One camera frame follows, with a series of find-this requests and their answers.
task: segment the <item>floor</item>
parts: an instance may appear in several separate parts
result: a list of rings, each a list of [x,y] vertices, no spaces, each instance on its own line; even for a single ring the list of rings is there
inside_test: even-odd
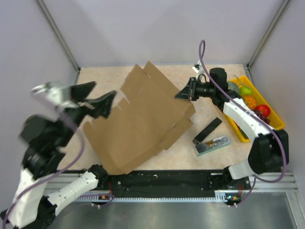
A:
[[[157,66],[173,84],[182,89],[188,82],[189,77],[196,76],[191,65],[162,65]],[[242,64],[208,65],[207,68],[223,67],[228,74],[228,80],[234,75],[245,75]],[[90,94],[90,98],[100,97],[110,90],[119,90],[124,79],[132,69],[127,67],[86,67],[82,68],[78,83],[96,81],[97,86]],[[115,104],[120,100],[116,96]],[[137,169],[222,169],[234,163],[238,163],[248,157],[251,143],[240,143],[222,112],[212,104],[211,99],[201,98],[193,103],[196,113],[191,117],[194,125],[168,150],[162,151],[159,155],[146,161]],[[194,151],[192,139],[203,130],[213,119],[219,117],[223,123],[208,136],[211,140],[223,135],[229,135],[232,143],[229,146],[197,157]],[[79,140],[75,136],[69,142],[64,152],[67,155],[61,161],[59,168],[68,165],[79,152]],[[92,164],[100,163],[97,156],[90,147],[88,141],[83,156],[72,166],[71,169],[89,168]]]
[[[296,229],[296,225],[285,193],[253,193],[240,208],[224,203],[112,203],[98,210],[73,203],[49,228]]]

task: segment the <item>red tomato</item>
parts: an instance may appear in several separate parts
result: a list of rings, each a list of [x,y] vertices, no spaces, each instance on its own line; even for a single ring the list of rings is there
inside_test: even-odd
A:
[[[255,110],[260,111],[265,117],[268,117],[271,113],[270,107],[265,104],[257,106]]]

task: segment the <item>green apple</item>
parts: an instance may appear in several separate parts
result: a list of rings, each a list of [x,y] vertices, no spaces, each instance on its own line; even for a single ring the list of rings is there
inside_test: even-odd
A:
[[[252,89],[251,89],[250,87],[242,86],[242,87],[239,89],[239,94],[240,94],[240,96],[252,94]]]

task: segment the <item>bunch of grapes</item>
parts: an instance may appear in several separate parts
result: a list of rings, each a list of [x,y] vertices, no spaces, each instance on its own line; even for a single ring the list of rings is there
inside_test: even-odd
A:
[[[268,125],[270,125],[270,119],[268,119],[265,115],[262,114],[262,112],[258,111],[258,110],[254,110],[254,113],[257,115],[257,117],[259,117],[260,119],[262,119],[265,123],[267,123]]]

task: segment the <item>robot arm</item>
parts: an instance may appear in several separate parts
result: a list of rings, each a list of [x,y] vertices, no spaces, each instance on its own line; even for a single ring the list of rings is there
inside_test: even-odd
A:
[[[204,83],[201,82],[202,77],[205,77],[205,75],[203,74],[204,70],[199,63],[200,62],[193,66],[193,69],[197,73],[197,77],[191,77],[188,84],[175,96],[175,98],[190,101],[196,101],[199,97],[211,98],[213,104],[225,115],[232,118],[253,143],[247,159],[224,169],[224,182],[230,183],[233,180],[254,174],[271,172],[283,166],[283,159],[278,143],[269,130],[249,115],[252,114],[257,116],[247,107],[240,95],[235,91],[228,89],[227,74],[225,70],[223,68],[213,68],[210,70],[210,75],[216,83],[229,94],[233,100],[244,107],[246,111],[241,110],[233,102],[229,101],[212,83],[207,81]],[[288,134],[285,130],[274,131],[283,144],[286,163],[288,164]]]
[[[32,91],[34,94],[45,94],[49,102],[63,109],[79,127],[86,115],[107,118],[110,114],[116,92],[109,92],[97,99],[87,99],[94,86],[95,82],[72,87],[63,87],[53,82],[35,87]],[[58,164],[65,156],[61,147],[69,143],[73,134],[60,119],[52,121],[40,115],[33,115],[26,120],[20,138],[29,147],[22,160],[20,183],[13,203],[21,192],[56,172]],[[101,166],[93,165],[78,180],[49,196],[43,195],[47,182],[40,184],[16,202],[8,222],[15,228],[46,228],[68,204],[83,193],[96,187],[104,187],[107,178],[108,174]],[[6,211],[1,213],[2,219],[5,215]]]

